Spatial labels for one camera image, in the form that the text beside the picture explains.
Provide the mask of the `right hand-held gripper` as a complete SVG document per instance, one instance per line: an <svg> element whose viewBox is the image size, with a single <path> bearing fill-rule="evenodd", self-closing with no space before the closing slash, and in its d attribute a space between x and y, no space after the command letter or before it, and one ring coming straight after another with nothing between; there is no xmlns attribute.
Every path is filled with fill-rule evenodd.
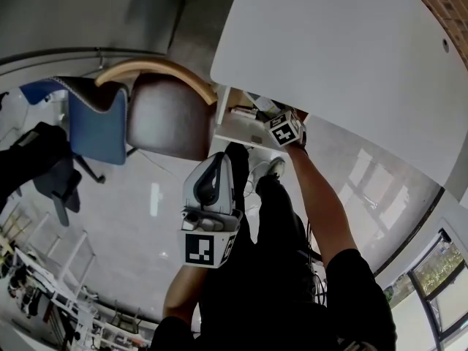
<svg viewBox="0 0 468 351"><path fill-rule="evenodd" d="M265 122L264 127L278 147L294 142L302 144L306 136L306 127L293 110L286 110Z"/></svg>

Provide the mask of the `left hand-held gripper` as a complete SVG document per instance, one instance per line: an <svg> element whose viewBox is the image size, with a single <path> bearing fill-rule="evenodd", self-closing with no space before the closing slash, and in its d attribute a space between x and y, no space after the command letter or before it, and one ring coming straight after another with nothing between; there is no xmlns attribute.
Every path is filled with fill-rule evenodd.
<svg viewBox="0 0 468 351"><path fill-rule="evenodd" d="M182 263L201 268L221 267L230 256L243 218L243 213L234 209L233 173L228 155L218 152L202 161L185 180L183 195L188 208L181 212L182 225L177 232ZM209 206L216 213L201 211Z"/></svg>

